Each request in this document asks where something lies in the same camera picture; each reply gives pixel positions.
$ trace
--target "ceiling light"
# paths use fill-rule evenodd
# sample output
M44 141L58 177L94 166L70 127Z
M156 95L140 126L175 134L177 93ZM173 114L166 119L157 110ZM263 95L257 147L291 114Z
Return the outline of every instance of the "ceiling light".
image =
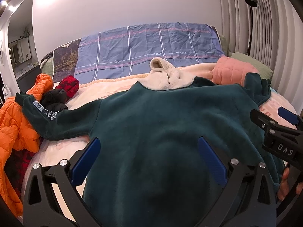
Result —
M1 5L3 5L3 6L8 6L8 3L6 2L6 1L1 1Z
M12 12L16 11L16 9L17 9L17 7L9 6L9 10Z

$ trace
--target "pillow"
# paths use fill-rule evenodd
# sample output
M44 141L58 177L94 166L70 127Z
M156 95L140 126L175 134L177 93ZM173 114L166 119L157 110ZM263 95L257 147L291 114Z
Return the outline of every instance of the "pillow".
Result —
M251 63L259 71L261 79L271 79L272 77L272 69L248 55L236 52L231 55L231 58Z
M45 73L53 77L53 57L49 57L41 62L41 73Z
M212 81L219 85L238 83L244 86L245 76L248 72L259 73L250 63L225 56L221 57L215 65L212 71Z
M224 52L225 56L228 56L228 45L226 38L222 35L219 35L222 51Z

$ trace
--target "red plaid cloth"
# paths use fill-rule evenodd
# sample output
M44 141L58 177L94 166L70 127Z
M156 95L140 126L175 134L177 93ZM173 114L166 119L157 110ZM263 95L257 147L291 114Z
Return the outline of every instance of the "red plaid cloth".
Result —
M34 155L35 153L29 152L26 149L20 151L13 149L11 156L5 163L4 171L19 198L25 172Z
M56 89L64 89L67 93L67 100L71 99L79 90L79 80L73 76L67 76L56 87Z

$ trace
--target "metal screw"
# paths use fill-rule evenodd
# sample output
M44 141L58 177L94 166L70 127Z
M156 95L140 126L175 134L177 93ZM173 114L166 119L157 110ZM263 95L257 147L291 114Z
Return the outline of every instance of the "metal screw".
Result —
M39 163L35 163L34 166L33 166L34 169L38 169L39 167L40 167Z
M239 161L237 159L231 159L230 163L232 163L233 165L237 165L239 164Z
M266 164L265 164L264 162L260 162L260 163L259 163L259 166L260 166L261 168L265 168L265 167L266 167Z
M61 165L61 166L67 165L67 160L66 160L66 159L61 160L61 161L60 161L60 165Z

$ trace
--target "white ceiling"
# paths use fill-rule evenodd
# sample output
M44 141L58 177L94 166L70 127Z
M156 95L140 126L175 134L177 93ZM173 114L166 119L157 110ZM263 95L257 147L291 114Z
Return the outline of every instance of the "white ceiling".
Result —
M15 31L24 30L32 21L33 0L24 0L18 9L12 14L8 34L14 34Z

